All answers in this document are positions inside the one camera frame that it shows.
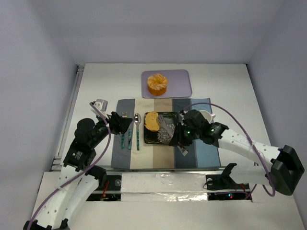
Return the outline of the slice of bread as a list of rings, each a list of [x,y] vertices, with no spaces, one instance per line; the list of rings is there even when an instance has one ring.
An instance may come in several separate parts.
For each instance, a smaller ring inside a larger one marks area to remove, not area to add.
[[[158,113],[156,111],[147,113],[145,117],[145,127],[152,132],[159,131],[160,126],[158,123]]]

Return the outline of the orange bundt cake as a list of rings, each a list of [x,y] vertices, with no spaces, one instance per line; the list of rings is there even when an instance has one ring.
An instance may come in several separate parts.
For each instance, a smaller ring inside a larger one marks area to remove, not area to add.
[[[168,78],[162,74],[154,74],[147,79],[148,91],[153,96],[161,96],[167,91]]]

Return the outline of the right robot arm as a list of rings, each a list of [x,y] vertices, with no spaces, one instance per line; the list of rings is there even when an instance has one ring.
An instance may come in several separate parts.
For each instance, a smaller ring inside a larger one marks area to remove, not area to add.
[[[183,148],[201,140],[207,145],[239,154],[256,165],[239,167],[229,163],[220,174],[206,177],[204,188],[209,191],[233,189],[239,184],[270,186],[273,192],[290,196],[305,172],[295,149],[282,148],[253,141],[228,126],[208,120],[197,110],[181,112],[182,121],[175,126],[169,146]]]

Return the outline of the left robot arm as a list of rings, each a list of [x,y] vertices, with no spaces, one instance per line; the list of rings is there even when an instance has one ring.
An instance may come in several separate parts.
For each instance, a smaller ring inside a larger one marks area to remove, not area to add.
[[[67,230],[72,219],[98,187],[108,185],[106,169],[93,166],[95,147],[112,134],[124,134],[131,118],[112,112],[98,122],[84,118],[77,124],[75,138],[63,160],[52,192],[24,225],[25,230]]]

